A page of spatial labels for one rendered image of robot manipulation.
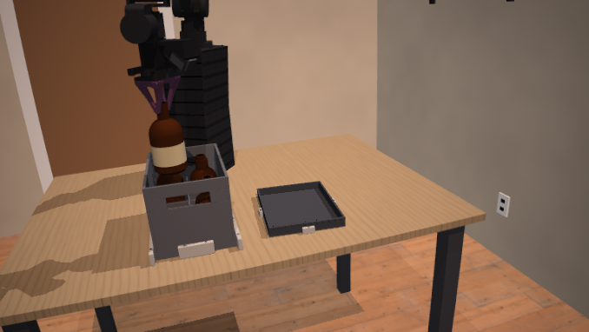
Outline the dark grey divided crate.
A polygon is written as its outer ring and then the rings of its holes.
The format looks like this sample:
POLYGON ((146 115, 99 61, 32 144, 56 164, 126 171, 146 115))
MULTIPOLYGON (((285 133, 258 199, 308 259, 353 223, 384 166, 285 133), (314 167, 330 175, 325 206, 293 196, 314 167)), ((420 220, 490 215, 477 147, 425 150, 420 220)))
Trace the dark grey divided crate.
POLYGON ((178 246, 196 242, 213 240, 215 250, 236 247, 228 173, 216 143, 185 149, 187 157, 206 154, 208 166, 217 175, 216 150, 222 176, 190 181, 195 166, 188 166, 180 173, 184 183, 156 186, 159 174, 148 152, 142 194, 156 260, 178 257, 178 246), (195 204, 195 199, 203 192, 209 192, 211 203, 195 204), (174 196, 185 196, 185 201, 166 203, 166 198, 174 196))

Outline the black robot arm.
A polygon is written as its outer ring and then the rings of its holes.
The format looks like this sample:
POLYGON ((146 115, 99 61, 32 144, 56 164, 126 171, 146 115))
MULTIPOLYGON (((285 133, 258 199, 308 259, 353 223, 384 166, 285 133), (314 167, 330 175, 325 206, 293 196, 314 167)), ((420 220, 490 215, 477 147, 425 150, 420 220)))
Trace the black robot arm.
POLYGON ((213 48, 213 41, 207 42, 202 21, 208 17, 209 1, 172 0, 174 17, 184 17, 183 32, 180 31, 180 39, 168 41, 160 41, 161 37, 166 37, 163 14, 153 11, 152 7, 170 7, 170 0, 126 0, 125 16, 120 23, 122 36, 130 43, 141 44, 144 68, 174 64, 180 70, 193 70, 200 56, 199 49, 213 48), (154 38, 158 41, 148 42, 154 38))

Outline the brown ceramic bottle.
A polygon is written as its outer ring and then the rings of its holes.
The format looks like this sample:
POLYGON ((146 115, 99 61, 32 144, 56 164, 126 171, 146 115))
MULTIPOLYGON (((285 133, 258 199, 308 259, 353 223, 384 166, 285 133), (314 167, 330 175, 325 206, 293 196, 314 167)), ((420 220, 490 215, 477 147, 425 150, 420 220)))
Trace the brown ceramic bottle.
MULTIPOLYGON (((202 179, 209 179, 213 178, 211 175, 202 176, 202 179)), ((195 204, 200 203, 211 203, 210 201, 210 194, 209 192, 200 193, 197 198, 195 199, 195 204)))

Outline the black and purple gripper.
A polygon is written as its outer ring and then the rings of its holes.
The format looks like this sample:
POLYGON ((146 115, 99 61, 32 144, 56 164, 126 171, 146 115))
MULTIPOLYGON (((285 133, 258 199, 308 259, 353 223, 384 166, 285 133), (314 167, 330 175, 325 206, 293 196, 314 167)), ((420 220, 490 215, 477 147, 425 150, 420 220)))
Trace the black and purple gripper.
POLYGON ((142 92, 142 94, 148 100, 151 108, 156 114, 161 114, 162 109, 162 102, 166 102, 166 98, 164 95, 164 88, 163 88, 163 81, 164 83, 169 83, 169 94, 168 94, 168 107, 170 110, 173 97, 180 82, 180 72, 173 72, 177 68, 174 64, 163 66, 160 68, 144 68, 143 60, 142 60, 142 49, 141 44, 138 44, 139 54, 141 59, 141 66, 127 69, 128 76, 135 76, 136 74, 141 74, 141 76, 134 77, 135 85, 137 88, 142 92), (142 73, 135 73, 135 72, 142 72, 142 73), (167 78, 167 79, 166 79, 167 78), (149 85, 148 85, 149 84, 149 85), (156 96, 156 104, 149 93, 148 87, 151 87, 155 91, 156 96), (163 92, 163 93, 162 93, 163 92))

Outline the brown bottle with cream label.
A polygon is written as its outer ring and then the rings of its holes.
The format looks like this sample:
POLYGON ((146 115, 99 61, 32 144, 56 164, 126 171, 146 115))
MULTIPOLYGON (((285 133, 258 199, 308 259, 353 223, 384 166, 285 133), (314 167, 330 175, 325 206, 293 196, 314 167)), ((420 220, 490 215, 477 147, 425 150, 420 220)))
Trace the brown bottle with cream label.
POLYGON ((168 102, 162 102, 161 114, 149 127, 149 142, 159 175, 177 175, 188 167, 182 126, 169 117, 168 102))

